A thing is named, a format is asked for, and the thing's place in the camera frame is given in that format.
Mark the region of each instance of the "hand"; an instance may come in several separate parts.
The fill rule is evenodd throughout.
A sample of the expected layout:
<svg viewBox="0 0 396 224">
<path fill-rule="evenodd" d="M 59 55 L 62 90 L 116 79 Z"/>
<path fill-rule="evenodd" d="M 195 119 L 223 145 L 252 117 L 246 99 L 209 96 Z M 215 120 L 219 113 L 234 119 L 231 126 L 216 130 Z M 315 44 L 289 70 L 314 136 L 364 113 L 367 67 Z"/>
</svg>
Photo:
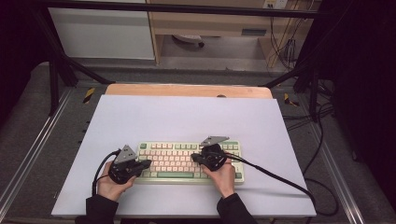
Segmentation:
<svg viewBox="0 0 396 224">
<path fill-rule="evenodd" d="M 217 171 L 211 172 L 209 168 L 203 164 L 201 164 L 201 169 L 213 180 L 215 187 L 218 189 L 223 199 L 235 193 L 235 167 L 231 165 L 231 159 L 227 159 L 224 165 Z"/>
<path fill-rule="evenodd" d="M 100 178 L 98 181 L 98 194 L 116 202 L 120 198 L 121 194 L 134 184 L 136 176 L 131 177 L 131 179 L 129 179 L 125 184 L 119 185 L 108 176 L 110 165 L 111 161 L 108 161 L 101 175 L 105 175 L 105 177 Z"/>
</svg>

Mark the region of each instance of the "person's right hand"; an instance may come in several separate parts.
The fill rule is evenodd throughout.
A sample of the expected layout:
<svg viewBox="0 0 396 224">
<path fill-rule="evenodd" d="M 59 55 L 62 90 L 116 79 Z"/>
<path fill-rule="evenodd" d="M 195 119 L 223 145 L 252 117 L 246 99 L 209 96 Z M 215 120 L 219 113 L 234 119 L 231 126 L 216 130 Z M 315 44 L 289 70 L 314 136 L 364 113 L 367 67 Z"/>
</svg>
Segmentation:
<svg viewBox="0 0 396 224">
<path fill-rule="evenodd" d="M 223 199 L 235 193 L 235 167 L 231 165 L 231 159 L 227 159 L 224 165 L 217 171 L 211 172 L 209 168 L 203 164 L 201 164 L 201 169 L 213 180 Z"/>
</svg>

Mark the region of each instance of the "black sleeve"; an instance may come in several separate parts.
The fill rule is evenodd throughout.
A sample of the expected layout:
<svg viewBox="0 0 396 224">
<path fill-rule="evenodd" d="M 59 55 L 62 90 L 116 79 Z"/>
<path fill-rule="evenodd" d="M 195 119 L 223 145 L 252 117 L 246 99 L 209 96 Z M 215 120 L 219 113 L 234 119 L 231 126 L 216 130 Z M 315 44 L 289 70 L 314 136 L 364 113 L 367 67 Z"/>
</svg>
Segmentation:
<svg viewBox="0 0 396 224">
<path fill-rule="evenodd" d="M 226 224 L 257 224 L 236 193 L 220 199 L 218 212 L 221 220 Z"/>
<path fill-rule="evenodd" d="M 95 195 L 86 201 L 87 216 L 77 217 L 76 224 L 113 224 L 119 204 Z"/>
</svg>

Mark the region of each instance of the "keyboard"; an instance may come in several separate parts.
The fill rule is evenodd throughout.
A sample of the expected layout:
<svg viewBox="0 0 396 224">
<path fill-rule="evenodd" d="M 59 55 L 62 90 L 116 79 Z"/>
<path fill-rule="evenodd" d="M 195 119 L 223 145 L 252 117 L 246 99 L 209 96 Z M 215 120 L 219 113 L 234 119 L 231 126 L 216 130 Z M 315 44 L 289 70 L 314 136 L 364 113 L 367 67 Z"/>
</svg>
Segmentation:
<svg viewBox="0 0 396 224">
<path fill-rule="evenodd" d="M 200 143 L 192 142 L 142 142 L 138 145 L 139 161 L 151 160 L 135 183 L 143 184 L 212 184 L 198 162 L 191 159 L 192 153 L 200 153 Z M 237 141 L 219 143 L 228 153 L 241 157 L 241 147 Z M 245 181 L 242 162 L 232 160 L 235 167 L 235 184 Z"/>
</svg>

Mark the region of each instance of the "white table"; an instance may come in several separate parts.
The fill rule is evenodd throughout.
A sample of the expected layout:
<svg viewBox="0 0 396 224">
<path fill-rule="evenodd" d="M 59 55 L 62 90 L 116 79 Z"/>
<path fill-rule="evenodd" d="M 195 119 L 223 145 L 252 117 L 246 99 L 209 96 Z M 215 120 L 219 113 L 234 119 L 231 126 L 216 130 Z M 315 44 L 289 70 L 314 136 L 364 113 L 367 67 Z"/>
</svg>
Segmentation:
<svg viewBox="0 0 396 224">
<path fill-rule="evenodd" d="M 209 135 L 238 140 L 242 157 L 306 188 L 282 116 L 273 99 L 103 95 L 52 210 L 85 215 L 94 174 L 111 151 L 141 141 L 201 142 Z M 312 217 L 308 196 L 244 165 L 235 189 L 254 217 Z M 212 185 L 135 184 L 120 198 L 119 217 L 217 217 Z"/>
</svg>

